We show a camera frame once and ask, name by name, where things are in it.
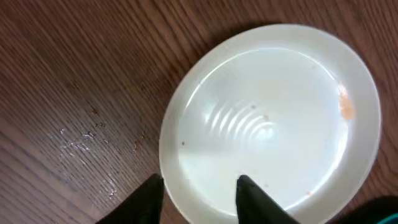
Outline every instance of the black object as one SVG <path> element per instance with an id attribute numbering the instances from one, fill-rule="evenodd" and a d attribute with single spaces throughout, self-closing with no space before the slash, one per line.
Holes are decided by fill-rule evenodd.
<path id="1" fill-rule="evenodd" d="M 236 184 L 236 209 L 239 224 L 298 224 L 246 175 Z"/>
<path id="2" fill-rule="evenodd" d="M 163 179 L 160 175 L 153 174 L 97 224 L 158 224 L 163 194 Z M 242 175 L 236 184 L 236 209 L 239 224 L 299 224 L 246 175 Z M 398 197 L 383 197 L 330 223 L 398 224 L 394 217 L 386 219 L 397 213 Z"/>
<path id="3" fill-rule="evenodd" d="M 163 194 L 163 179 L 159 174 L 153 174 L 97 224 L 158 224 L 162 211 Z"/>

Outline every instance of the dark wood surface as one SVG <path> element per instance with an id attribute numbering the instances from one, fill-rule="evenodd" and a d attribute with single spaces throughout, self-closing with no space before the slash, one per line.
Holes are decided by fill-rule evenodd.
<path id="1" fill-rule="evenodd" d="M 159 171 L 162 117 L 196 61 L 242 31 L 298 23 L 373 73 L 382 138 L 343 210 L 398 195 L 398 1 L 0 1 L 0 223 L 94 223 Z M 166 197 L 162 223 L 185 223 Z"/>

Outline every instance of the wood grain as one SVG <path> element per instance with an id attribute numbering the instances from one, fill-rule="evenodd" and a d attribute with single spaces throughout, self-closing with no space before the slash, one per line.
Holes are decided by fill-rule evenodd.
<path id="1" fill-rule="evenodd" d="M 159 171 L 159 130 L 188 70 L 275 23 L 347 42 L 371 70 L 383 135 L 342 211 L 398 195 L 398 1 L 0 1 L 0 222 L 94 223 Z M 162 223 L 186 223 L 169 198 Z"/>

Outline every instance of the green object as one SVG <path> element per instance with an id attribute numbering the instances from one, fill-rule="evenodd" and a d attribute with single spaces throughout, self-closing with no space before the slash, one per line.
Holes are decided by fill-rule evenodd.
<path id="1" fill-rule="evenodd" d="M 398 223 L 398 213 L 393 214 L 386 219 L 383 219 L 383 221 L 378 222 L 377 224 L 395 224 L 395 223 Z"/>

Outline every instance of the table surface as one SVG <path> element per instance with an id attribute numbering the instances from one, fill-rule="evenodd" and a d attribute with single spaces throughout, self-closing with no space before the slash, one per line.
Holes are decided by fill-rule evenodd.
<path id="1" fill-rule="evenodd" d="M 377 161 L 342 211 L 398 195 L 398 1 L 0 2 L 0 222 L 94 223 L 150 174 L 167 104 L 222 41 L 297 23 L 368 65 L 382 104 Z M 162 223 L 186 223 L 166 196 Z"/>

